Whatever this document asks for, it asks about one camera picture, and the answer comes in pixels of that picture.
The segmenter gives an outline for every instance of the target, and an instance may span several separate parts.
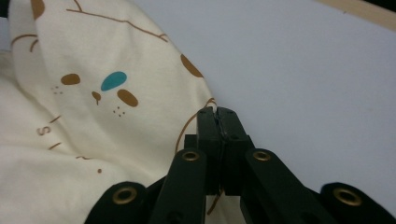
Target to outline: white surface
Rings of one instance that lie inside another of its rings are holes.
[[[137,0],[309,188],[344,182],[396,216],[396,33],[298,1]]]

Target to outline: cartoon print fabric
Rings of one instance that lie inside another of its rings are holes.
[[[131,2],[14,0],[9,23],[0,223],[83,223],[112,185],[166,175],[196,112],[216,106],[204,76]],[[232,223],[221,211],[214,223]]]

